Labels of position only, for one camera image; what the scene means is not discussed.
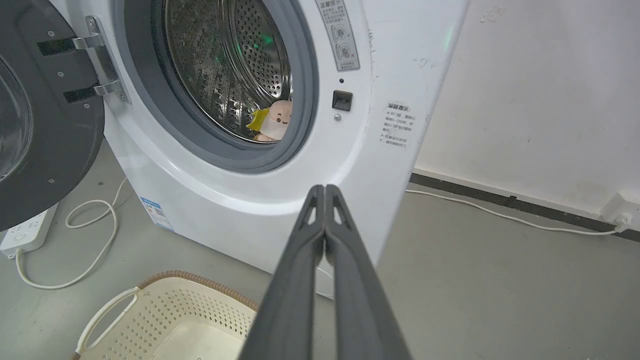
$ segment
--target door hinge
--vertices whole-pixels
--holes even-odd
[[[107,94],[115,94],[120,101],[131,103],[120,75],[120,71],[114,65],[111,55],[111,47],[109,41],[104,36],[104,28],[97,16],[89,15],[84,17],[86,27],[89,29],[89,36],[73,39],[74,46],[78,50],[93,49],[98,59],[99,66],[102,69],[106,82],[93,87],[95,93],[99,96]]]

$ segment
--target baseboard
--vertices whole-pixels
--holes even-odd
[[[594,214],[587,211],[581,211],[578,209],[567,208],[559,210],[557,204],[553,204],[556,209],[543,206],[540,203],[545,203],[544,200],[534,199],[533,202],[529,202],[529,198],[517,197],[510,195],[508,192],[502,192],[502,194],[493,193],[491,191],[480,190],[477,188],[461,185],[459,183],[452,183],[435,177],[429,177],[422,174],[416,174],[416,171],[411,175],[409,182],[417,185],[427,186],[428,188],[434,188],[456,195],[470,197],[481,201],[491,202],[496,205],[504,206],[510,209],[516,209],[525,213],[538,215],[541,217],[549,218],[551,220],[562,221],[566,224],[571,224],[585,229],[593,231],[611,231],[614,229],[614,225],[607,222],[602,222],[594,217]],[[622,233],[615,234],[619,238],[628,239],[632,241],[640,242],[640,231],[625,230]]]
[[[430,172],[430,171],[426,171],[426,170],[419,169],[419,168],[413,168],[413,173],[414,174],[418,174],[418,175],[422,175],[422,176],[426,176],[426,177],[432,177],[433,179],[443,180],[443,181],[446,181],[446,182],[449,182],[449,183],[453,183],[453,184],[466,186],[468,188],[473,188],[473,189],[482,190],[482,191],[489,192],[489,193],[494,193],[494,194],[501,195],[501,196],[506,196],[506,197],[514,196],[514,197],[517,197],[518,200],[526,201],[526,202],[534,204],[534,205],[540,205],[540,206],[544,206],[545,208],[564,211],[564,212],[567,212],[567,213],[570,213],[570,214],[574,214],[574,215],[578,215],[578,216],[581,216],[581,217],[591,218],[593,220],[599,220],[600,219],[600,212],[598,210],[587,211],[585,209],[575,208],[575,207],[572,207],[572,206],[568,206],[566,204],[560,204],[560,203],[554,202],[552,200],[541,199],[539,197],[527,196],[526,194],[511,192],[509,190],[505,190],[505,189],[502,189],[502,188],[497,188],[495,186],[491,186],[491,185],[488,185],[488,184],[478,183],[477,181],[469,181],[469,180],[460,179],[460,178],[457,178],[457,177],[451,177],[451,176],[447,176],[447,175],[440,174],[440,173],[437,173],[437,172]]]

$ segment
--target washing machine door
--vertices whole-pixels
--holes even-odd
[[[0,231],[51,207],[87,173],[102,142],[98,77],[48,0],[0,11]]]

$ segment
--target laundry basket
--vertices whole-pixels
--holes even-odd
[[[91,345],[100,319],[131,303]],[[204,277],[182,271],[157,274],[105,304],[84,329],[73,360],[234,360],[258,304]]]

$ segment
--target stainless steel drum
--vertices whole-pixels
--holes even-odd
[[[182,86],[217,125],[253,142],[255,110],[291,95],[289,59],[261,0],[166,0],[166,38]]]

